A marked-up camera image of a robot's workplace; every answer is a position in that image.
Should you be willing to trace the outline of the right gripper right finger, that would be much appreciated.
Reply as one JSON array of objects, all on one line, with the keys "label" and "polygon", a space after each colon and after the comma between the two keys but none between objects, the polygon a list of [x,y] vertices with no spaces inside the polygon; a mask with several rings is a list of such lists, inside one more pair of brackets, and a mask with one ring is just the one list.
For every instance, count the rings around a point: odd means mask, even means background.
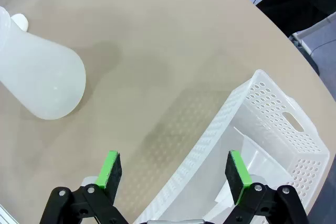
[{"label": "right gripper right finger", "polygon": [[309,222],[295,188],[253,183],[238,151],[229,151],[225,175],[235,207],[224,223],[251,223],[254,216],[263,216],[268,223]]}]

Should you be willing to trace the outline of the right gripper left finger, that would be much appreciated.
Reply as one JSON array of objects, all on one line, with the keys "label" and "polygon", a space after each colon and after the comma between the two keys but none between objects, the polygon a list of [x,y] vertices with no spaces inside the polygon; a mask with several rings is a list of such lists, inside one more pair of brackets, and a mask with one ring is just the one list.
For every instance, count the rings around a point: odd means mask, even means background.
[{"label": "right gripper left finger", "polygon": [[110,151],[95,182],[71,191],[54,188],[46,203],[40,223],[81,223],[94,218],[97,223],[126,223],[113,205],[122,176],[120,154]]}]

